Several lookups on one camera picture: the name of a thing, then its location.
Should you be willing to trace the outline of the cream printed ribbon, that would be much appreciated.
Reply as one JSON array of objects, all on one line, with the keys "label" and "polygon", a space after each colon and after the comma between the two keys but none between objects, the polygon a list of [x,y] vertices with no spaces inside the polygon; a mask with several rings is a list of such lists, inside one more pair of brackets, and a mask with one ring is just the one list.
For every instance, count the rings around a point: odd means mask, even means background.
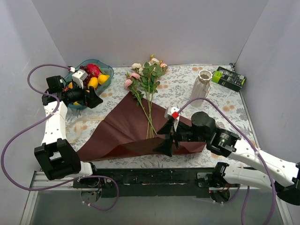
[{"label": "cream printed ribbon", "polygon": [[94,131],[96,126],[105,119],[105,116],[85,116],[70,122],[66,126],[67,139],[75,143],[85,138],[87,134]]}]

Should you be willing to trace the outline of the dark red wrapping paper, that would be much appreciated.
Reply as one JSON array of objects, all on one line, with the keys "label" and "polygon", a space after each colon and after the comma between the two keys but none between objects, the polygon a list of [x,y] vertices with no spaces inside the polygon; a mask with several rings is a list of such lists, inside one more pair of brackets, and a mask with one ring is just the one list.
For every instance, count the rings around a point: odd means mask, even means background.
[{"label": "dark red wrapping paper", "polygon": [[91,138],[78,150],[82,161],[129,158],[155,154],[164,136],[146,137],[145,111],[128,93],[99,123]]}]

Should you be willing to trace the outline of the artificial pink flower bouquet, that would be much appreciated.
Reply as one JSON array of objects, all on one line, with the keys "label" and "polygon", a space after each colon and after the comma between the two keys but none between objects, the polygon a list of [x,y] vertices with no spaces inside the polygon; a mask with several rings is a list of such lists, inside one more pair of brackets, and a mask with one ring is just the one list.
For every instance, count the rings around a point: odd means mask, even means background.
[{"label": "artificial pink flower bouquet", "polygon": [[160,78],[168,71],[168,66],[154,55],[150,56],[145,63],[134,63],[131,72],[126,73],[125,89],[129,90],[137,101],[148,121],[146,138],[153,138],[157,135],[152,121],[152,101],[154,94],[158,92]]}]

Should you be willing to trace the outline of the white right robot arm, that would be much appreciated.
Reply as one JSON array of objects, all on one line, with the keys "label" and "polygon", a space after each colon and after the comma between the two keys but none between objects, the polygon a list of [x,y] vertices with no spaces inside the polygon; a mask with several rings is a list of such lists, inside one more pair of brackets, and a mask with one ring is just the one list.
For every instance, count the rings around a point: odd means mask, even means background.
[{"label": "white right robot arm", "polygon": [[225,184],[243,184],[274,190],[283,201],[300,204],[300,165],[279,159],[267,152],[251,147],[237,134],[218,127],[205,112],[192,115],[191,125],[179,120],[178,109],[170,107],[165,112],[167,122],[159,129],[164,141],[154,151],[172,156],[173,146],[180,142],[204,142],[212,153],[247,164],[249,169],[218,163],[210,176],[213,187]]}]

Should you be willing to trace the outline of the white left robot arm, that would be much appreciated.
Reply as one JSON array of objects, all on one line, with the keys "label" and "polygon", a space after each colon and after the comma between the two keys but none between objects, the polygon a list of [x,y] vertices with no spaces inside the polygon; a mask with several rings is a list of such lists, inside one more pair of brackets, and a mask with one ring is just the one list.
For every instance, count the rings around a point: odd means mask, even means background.
[{"label": "white left robot arm", "polygon": [[92,163],[80,160],[66,138],[66,114],[68,105],[78,102],[88,108],[94,108],[103,100],[94,89],[83,85],[87,74],[77,71],[72,75],[72,87],[65,86],[60,76],[47,78],[48,92],[42,96],[47,120],[41,146],[34,149],[34,155],[49,180],[65,177],[83,177],[88,187],[96,187],[100,176],[94,172]]}]

